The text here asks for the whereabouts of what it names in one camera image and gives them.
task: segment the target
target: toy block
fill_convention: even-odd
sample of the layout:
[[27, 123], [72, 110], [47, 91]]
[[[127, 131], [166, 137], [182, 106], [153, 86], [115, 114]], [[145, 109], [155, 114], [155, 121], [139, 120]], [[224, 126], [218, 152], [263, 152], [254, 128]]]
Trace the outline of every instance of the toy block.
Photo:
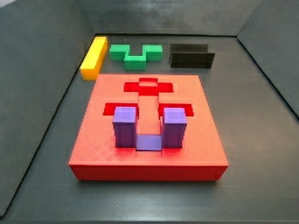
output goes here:
[[136, 147], [136, 108], [116, 107], [112, 123], [116, 135], [116, 147]]
[[148, 60], [163, 59], [163, 47], [160, 45], [143, 45], [143, 55], [131, 55], [131, 45], [111, 45], [109, 58], [123, 60], [125, 70], [145, 70]]
[[163, 47], [160, 45], [143, 45], [143, 53], [147, 61], [163, 59]]
[[137, 151], [160, 151], [162, 136], [160, 135], [137, 135], [136, 137], [136, 150]]
[[163, 112], [163, 147], [182, 148], [187, 127], [184, 108], [166, 108]]
[[[140, 78], [158, 79], [159, 83], [172, 83], [172, 92], [158, 96], [140, 96], [137, 92], [125, 92], [128, 82], [139, 83]], [[194, 115], [186, 113], [187, 128], [184, 130], [182, 148], [163, 148], [159, 151], [143, 151], [136, 148], [117, 148], [113, 130], [113, 116], [103, 115], [109, 101], [127, 101], [133, 96], [137, 103], [139, 120], [147, 119], [149, 110], [158, 114], [156, 104], [191, 104]], [[147, 121], [147, 125], [158, 120], [159, 115]], [[153, 75], [153, 74], [101, 74], [97, 77], [88, 108], [79, 129], [79, 136], [69, 158], [69, 168], [79, 180], [120, 181], [206, 181], [220, 179], [228, 168], [228, 160], [220, 143], [220, 136], [212, 120], [208, 102], [198, 76]]]
[[105, 37], [95, 37], [87, 56], [79, 67], [83, 80], [95, 81], [99, 77], [99, 71], [104, 62], [107, 50], [108, 39]]
[[172, 68], [211, 68], [214, 57], [208, 45], [171, 44]]
[[124, 58], [125, 70], [145, 70], [145, 56], [129, 56]]
[[111, 45], [108, 53], [112, 60], [124, 60], [127, 53], [129, 53], [129, 45]]

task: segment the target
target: yellow rectangular bar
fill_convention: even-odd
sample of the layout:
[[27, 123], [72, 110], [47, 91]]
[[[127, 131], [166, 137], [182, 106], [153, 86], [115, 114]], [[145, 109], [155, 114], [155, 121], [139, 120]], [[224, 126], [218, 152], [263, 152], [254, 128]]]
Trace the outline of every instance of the yellow rectangular bar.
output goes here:
[[85, 81], [95, 81], [99, 77], [99, 70], [101, 68], [104, 58], [108, 51], [107, 37], [95, 37], [89, 46], [85, 59], [80, 64], [81, 78]]

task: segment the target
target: green t-shaped block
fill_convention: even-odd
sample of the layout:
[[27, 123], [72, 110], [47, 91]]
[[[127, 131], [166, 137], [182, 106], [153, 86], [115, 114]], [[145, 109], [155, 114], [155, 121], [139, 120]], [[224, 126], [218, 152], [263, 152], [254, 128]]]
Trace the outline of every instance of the green t-shaped block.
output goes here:
[[123, 60], [125, 70], [145, 70], [145, 62], [163, 59], [163, 47], [160, 45], [143, 45], [143, 55], [129, 55], [129, 45], [111, 45], [109, 58]]

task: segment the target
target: black rectangular block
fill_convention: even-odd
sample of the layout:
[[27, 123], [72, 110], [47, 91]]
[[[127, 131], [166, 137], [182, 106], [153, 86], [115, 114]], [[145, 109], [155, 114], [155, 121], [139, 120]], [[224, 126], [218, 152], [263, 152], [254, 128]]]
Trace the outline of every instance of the black rectangular block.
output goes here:
[[211, 68], [215, 52], [208, 52], [208, 45], [171, 45], [172, 68]]

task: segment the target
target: purple block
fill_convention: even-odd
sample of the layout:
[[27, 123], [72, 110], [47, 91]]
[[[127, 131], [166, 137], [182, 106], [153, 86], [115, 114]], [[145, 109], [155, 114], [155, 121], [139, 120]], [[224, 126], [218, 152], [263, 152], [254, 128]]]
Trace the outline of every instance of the purple block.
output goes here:
[[137, 135], [136, 137], [137, 151], [162, 151], [162, 136], [160, 135]]
[[182, 148], [187, 127], [184, 108], [163, 110], [163, 148]]
[[117, 148], [136, 147], [136, 108], [116, 107], [113, 129]]

